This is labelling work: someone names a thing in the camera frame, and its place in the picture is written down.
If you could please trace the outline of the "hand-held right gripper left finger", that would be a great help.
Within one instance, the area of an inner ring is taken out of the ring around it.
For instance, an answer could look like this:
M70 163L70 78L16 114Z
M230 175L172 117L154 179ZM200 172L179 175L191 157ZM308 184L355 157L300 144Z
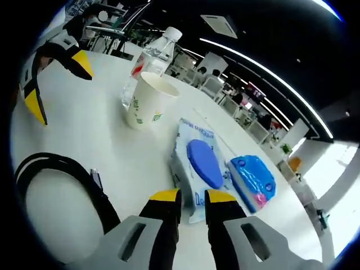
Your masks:
M139 215L130 215L106 233L95 251L68 269L171 269L179 240L182 193L152 195Z

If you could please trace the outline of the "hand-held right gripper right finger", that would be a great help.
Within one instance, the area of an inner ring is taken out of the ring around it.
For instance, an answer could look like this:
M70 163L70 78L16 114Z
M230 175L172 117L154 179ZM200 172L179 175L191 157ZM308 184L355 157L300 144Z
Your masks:
M217 269L323 269L293 253L285 236L256 216L246 216L227 192L205 191L208 239Z

